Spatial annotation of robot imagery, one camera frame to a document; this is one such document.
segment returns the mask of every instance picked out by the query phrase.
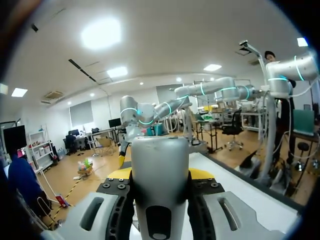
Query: ceiling light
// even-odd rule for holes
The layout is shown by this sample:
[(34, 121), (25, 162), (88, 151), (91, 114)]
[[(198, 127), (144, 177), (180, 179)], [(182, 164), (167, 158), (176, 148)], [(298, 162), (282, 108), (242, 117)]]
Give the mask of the ceiling light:
[(308, 47), (308, 43), (304, 37), (298, 37), (296, 40), (298, 41), (299, 47)]
[(213, 71), (216, 71), (220, 68), (221, 68), (220, 65), (210, 64), (209, 66), (206, 66), (203, 70), (213, 72)]
[(82, 34), (82, 41), (89, 49), (102, 49), (121, 40), (120, 23), (115, 19), (103, 19), (87, 26)]
[(11, 96), (16, 98), (22, 98), (27, 91), (28, 89), (15, 88)]
[(8, 94), (8, 86), (0, 83), (0, 94)]
[(128, 74), (128, 70), (125, 66), (117, 67), (111, 70), (106, 71), (110, 78), (116, 78), (125, 76)]

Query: air conditioning unit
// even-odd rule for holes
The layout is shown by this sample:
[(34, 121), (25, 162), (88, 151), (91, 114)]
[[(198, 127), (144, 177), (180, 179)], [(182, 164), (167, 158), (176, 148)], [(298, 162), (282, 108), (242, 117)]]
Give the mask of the air conditioning unit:
[(44, 105), (50, 105), (51, 102), (50, 101), (46, 101), (46, 100), (41, 100), (41, 103)]
[(54, 100), (61, 98), (63, 95), (64, 93), (61, 91), (51, 91), (47, 95), (45, 95), (44, 98)]

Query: stool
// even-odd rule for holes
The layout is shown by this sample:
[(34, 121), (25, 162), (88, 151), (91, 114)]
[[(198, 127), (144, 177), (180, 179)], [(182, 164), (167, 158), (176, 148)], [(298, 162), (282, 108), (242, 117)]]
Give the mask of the stool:
[[(301, 154), (300, 157), (302, 157), (302, 155), (304, 154), (304, 152), (309, 150), (309, 144), (305, 143), (305, 142), (299, 142), (298, 143), (298, 149), (301, 150)], [(298, 159), (298, 162), (296, 163), (296, 165), (294, 166), (295, 170), (302, 172), (302, 170), (304, 169), (305, 164), (301, 162), (301, 159)]]

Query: yellow pad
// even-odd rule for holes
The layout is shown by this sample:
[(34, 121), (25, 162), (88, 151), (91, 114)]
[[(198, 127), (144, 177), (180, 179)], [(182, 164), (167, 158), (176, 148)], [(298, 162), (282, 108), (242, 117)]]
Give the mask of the yellow pad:
[(125, 156), (119, 155), (119, 167), (122, 167), (124, 162), (125, 162)]
[[(116, 170), (108, 176), (108, 178), (113, 178), (113, 179), (129, 179), (130, 172), (132, 168), (124, 168), (120, 170)], [(189, 171), (191, 173), (191, 178), (192, 179), (214, 179), (215, 176), (213, 176), (211, 173), (203, 170), (199, 170), (196, 168), (189, 168)]]
[(115, 170), (109, 174), (108, 178), (112, 179), (129, 179), (132, 167)]
[(194, 179), (214, 179), (215, 176), (213, 176), (211, 173), (207, 171), (203, 171), (196, 168), (189, 168), (189, 171), (191, 173), (191, 178)]

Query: floor tape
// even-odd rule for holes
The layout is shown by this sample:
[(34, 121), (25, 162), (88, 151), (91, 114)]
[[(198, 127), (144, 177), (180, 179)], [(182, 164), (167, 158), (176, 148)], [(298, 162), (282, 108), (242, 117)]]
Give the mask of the floor tape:
[[(71, 190), (69, 191), (69, 193), (65, 196), (65, 198), (64, 198), (65, 200), (68, 199), (68, 197), (70, 196), (70, 194), (72, 193), (72, 191), (75, 189), (75, 187), (77, 186), (77, 184), (80, 183), (81, 180), (82, 180), (82, 178), (79, 178), (79, 179), (75, 182), (75, 184), (73, 185), (73, 187), (71, 188)], [(61, 208), (62, 208), (62, 206), (59, 206), (59, 208), (57, 209), (57, 211), (56, 211), (56, 213), (55, 213), (55, 215), (54, 215), (54, 217), (53, 217), (54, 220), (56, 219), (56, 217), (57, 217), (59, 211), (61, 210)], [(50, 223), (50, 225), (49, 225), (49, 228), (51, 228), (51, 226), (52, 226), (53, 223), (54, 223), (54, 221), (51, 221), (51, 223)]]

